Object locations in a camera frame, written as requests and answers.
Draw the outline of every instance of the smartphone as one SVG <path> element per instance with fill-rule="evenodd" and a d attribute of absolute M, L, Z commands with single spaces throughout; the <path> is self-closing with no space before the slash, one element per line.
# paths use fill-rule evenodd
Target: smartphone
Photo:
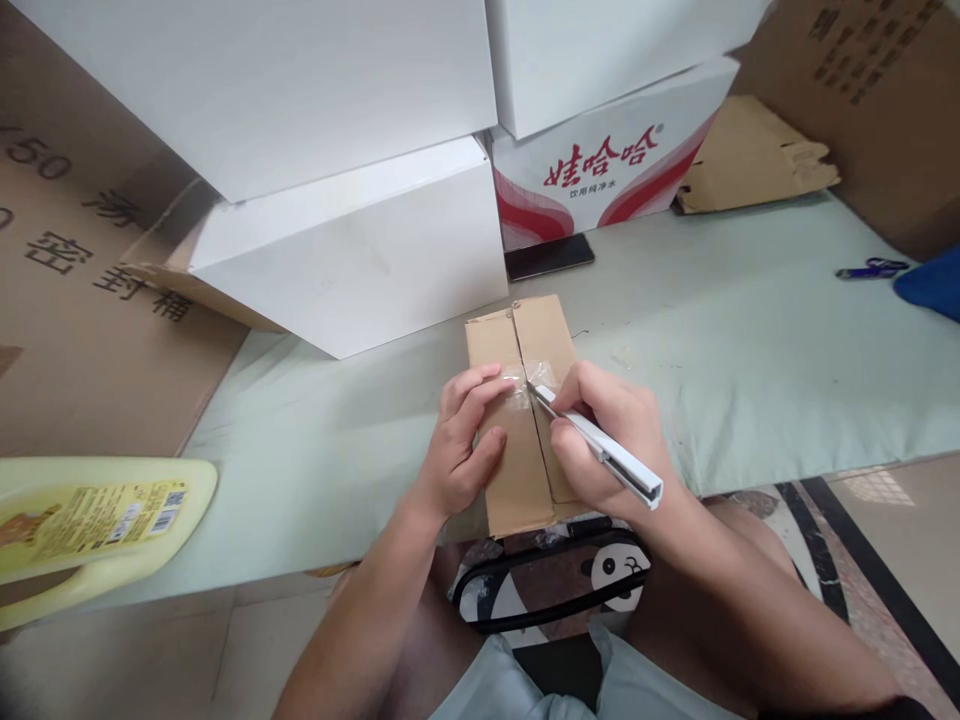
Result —
<path fill-rule="evenodd" d="M 583 233 L 562 240 L 541 243 L 504 255 L 510 282 L 546 275 L 569 267 L 587 265 L 596 260 Z"/>

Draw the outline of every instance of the hand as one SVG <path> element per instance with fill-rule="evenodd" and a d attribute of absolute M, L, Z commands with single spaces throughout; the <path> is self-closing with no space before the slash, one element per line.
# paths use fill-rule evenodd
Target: hand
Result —
<path fill-rule="evenodd" d="M 647 388 L 580 361 L 571 368 L 552 407 L 575 409 L 596 418 L 597 424 L 664 482 L 664 502 L 675 500 L 685 488 L 670 462 L 657 399 Z M 650 510 L 636 495 L 597 462 L 586 440 L 565 418 L 550 425 L 553 450 L 574 492 L 590 507 L 629 522 L 646 518 Z"/>
<path fill-rule="evenodd" d="M 487 405 L 516 389 L 513 380 L 499 374 L 500 363 L 481 365 L 443 387 L 430 449 L 408 494 L 410 502 L 440 524 L 477 499 L 503 454 L 507 433 L 502 427 L 490 428 L 473 447 Z"/>

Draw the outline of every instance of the table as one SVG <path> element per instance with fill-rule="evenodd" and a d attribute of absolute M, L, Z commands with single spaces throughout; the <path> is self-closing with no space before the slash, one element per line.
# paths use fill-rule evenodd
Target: table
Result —
<path fill-rule="evenodd" d="M 822 194 L 589 234 L 594 265 L 511 286 L 557 293 L 581 358 L 652 387 L 702 495 L 960 448 L 960 325 L 841 267 L 900 256 Z M 206 517 L 116 605 L 361 557 L 413 481 L 479 308 L 337 361 L 251 333 L 186 448 L 220 471 Z"/>

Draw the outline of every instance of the white cardboard box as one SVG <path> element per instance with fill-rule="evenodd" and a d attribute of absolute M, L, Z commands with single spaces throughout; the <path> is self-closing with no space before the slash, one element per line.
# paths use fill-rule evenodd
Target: white cardboard box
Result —
<path fill-rule="evenodd" d="M 669 208 L 739 67 L 716 58 L 524 140 L 488 131 L 504 250 Z"/>
<path fill-rule="evenodd" d="M 193 276 L 345 358 L 507 296 L 490 162 L 473 137 L 214 206 Z"/>
<path fill-rule="evenodd" d="M 563 122 L 753 37 L 770 0 L 487 0 L 500 124 Z"/>
<path fill-rule="evenodd" d="M 483 0 L 12 0 L 231 202 L 495 125 Z"/>

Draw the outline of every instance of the black floor border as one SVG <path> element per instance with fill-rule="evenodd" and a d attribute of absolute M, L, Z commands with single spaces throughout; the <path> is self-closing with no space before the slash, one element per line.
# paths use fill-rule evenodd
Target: black floor border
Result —
<path fill-rule="evenodd" d="M 800 534 L 807 544 L 807 550 L 810 552 L 810 559 L 813 561 L 814 570 L 817 572 L 817 580 L 820 583 L 820 595 L 823 597 L 823 604 L 849 625 L 850 614 L 847 611 L 847 600 L 843 595 L 843 588 L 840 586 L 840 575 L 837 573 L 833 556 L 830 555 L 827 541 L 823 539 L 817 521 L 813 518 L 813 513 L 810 512 L 810 508 L 800 497 L 800 493 L 793 486 L 793 483 L 779 483 L 774 487 L 776 487 L 784 502 L 787 503 L 790 514 L 793 515 L 797 527 L 800 528 Z"/>
<path fill-rule="evenodd" d="M 853 518 L 847 514 L 826 481 L 822 477 L 815 477 L 801 480 L 800 483 L 820 508 L 824 519 L 833 528 L 850 556 L 860 566 L 861 572 L 940 683 L 947 697 L 960 710 L 960 664 L 913 604 L 910 596 L 897 582 Z"/>

